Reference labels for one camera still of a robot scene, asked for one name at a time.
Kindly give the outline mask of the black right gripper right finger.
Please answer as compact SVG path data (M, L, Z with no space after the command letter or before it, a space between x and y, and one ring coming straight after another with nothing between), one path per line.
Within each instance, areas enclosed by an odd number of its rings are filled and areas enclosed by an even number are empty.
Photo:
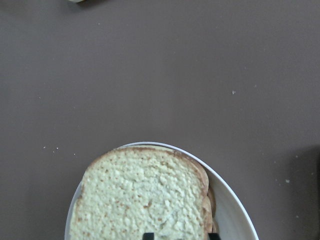
M220 240L220 235L215 232L208 233L208 240Z

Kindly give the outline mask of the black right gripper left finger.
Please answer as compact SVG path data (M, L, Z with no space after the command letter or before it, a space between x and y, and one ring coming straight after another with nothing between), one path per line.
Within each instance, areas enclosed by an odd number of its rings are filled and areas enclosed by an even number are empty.
M153 232L145 232L142 236L142 240L154 240Z

